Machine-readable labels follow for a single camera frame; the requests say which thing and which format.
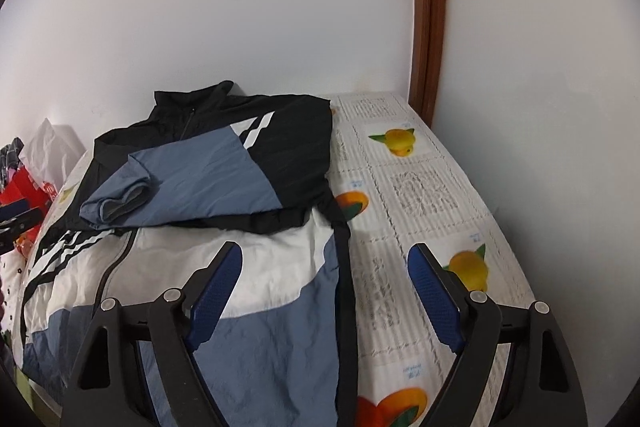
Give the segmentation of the black white blue jacket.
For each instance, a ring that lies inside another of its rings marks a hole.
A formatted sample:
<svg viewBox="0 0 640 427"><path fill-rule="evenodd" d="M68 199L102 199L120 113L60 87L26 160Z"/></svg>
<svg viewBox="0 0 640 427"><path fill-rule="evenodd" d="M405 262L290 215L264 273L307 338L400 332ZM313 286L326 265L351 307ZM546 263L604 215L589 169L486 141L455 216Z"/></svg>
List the black white blue jacket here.
<svg viewBox="0 0 640 427"><path fill-rule="evenodd" d="M148 118L94 142L50 211L20 294L14 353L60 410L107 298L150 303L227 242L242 270L193 358L226 426L350 426L358 346L349 226L328 181L333 114L306 94L233 83L160 91ZM160 423L178 426L139 343Z"/></svg>

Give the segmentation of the red paper shopping bag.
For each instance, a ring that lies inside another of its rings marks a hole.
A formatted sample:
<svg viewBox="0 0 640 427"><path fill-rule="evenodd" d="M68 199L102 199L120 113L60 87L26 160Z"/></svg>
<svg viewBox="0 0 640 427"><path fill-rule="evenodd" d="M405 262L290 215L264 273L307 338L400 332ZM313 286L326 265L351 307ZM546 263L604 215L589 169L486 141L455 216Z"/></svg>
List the red paper shopping bag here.
<svg viewBox="0 0 640 427"><path fill-rule="evenodd" d="M35 243L52 199L21 167L1 191L1 254Z"/></svg>

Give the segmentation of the fruit print lace tablecloth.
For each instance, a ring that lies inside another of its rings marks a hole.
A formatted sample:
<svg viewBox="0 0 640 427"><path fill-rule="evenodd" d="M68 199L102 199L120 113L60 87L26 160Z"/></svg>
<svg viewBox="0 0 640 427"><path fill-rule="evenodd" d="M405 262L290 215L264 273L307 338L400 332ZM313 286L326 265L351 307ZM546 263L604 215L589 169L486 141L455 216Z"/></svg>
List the fruit print lace tablecloth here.
<svg viewBox="0 0 640 427"><path fill-rule="evenodd" d="M480 195L407 103L390 94L328 101L328 181L349 226L355 291L358 393L351 426L412 425L442 387L450 353L409 279L410 248L425 244L467 288L497 303L526 307L534 296ZM56 200L70 196L90 160L81 161Z"/></svg>

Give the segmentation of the brown wooden door frame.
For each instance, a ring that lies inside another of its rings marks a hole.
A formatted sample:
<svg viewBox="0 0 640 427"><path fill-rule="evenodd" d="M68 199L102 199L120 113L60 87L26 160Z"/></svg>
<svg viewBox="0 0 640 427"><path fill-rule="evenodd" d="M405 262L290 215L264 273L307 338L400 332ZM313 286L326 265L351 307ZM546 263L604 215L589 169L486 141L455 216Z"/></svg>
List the brown wooden door frame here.
<svg viewBox="0 0 640 427"><path fill-rule="evenodd" d="M433 124L442 54L447 0L414 0L413 49L409 104L429 126Z"/></svg>

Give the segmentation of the white dotted cloth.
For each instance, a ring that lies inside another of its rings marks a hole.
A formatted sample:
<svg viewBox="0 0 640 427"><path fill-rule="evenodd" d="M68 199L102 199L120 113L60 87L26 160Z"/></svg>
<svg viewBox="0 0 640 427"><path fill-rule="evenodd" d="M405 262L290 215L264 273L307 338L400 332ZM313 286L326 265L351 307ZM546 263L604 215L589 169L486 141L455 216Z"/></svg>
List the white dotted cloth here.
<svg viewBox="0 0 640 427"><path fill-rule="evenodd" d="M2 333L12 331L25 268L26 259L19 251L10 251L1 256Z"/></svg>

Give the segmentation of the dark plaid cloth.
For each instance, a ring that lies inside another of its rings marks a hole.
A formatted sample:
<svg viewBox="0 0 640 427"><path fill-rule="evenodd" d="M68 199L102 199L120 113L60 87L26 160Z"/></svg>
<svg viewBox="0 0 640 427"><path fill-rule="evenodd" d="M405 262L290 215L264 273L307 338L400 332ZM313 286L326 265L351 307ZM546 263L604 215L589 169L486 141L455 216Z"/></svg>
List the dark plaid cloth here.
<svg viewBox="0 0 640 427"><path fill-rule="evenodd" d="M20 153L23 150L23 141L16 136L9 144L2 147L0 152L1 178L8 179L11 171L21 167Z"/></svg>

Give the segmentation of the white Miniso plastic bag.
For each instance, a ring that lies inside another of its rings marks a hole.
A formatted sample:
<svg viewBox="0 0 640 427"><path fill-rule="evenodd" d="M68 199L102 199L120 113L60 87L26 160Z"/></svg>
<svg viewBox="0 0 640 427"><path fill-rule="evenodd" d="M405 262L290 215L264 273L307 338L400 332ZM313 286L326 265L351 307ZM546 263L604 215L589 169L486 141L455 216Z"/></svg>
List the white Miniso plastic bag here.
<svg viewBox="0 0 640 427"><path fill-rule="evenodd" d="M44 118L18 158L37 185L55 196L85 153L72 127Z"/></svg>

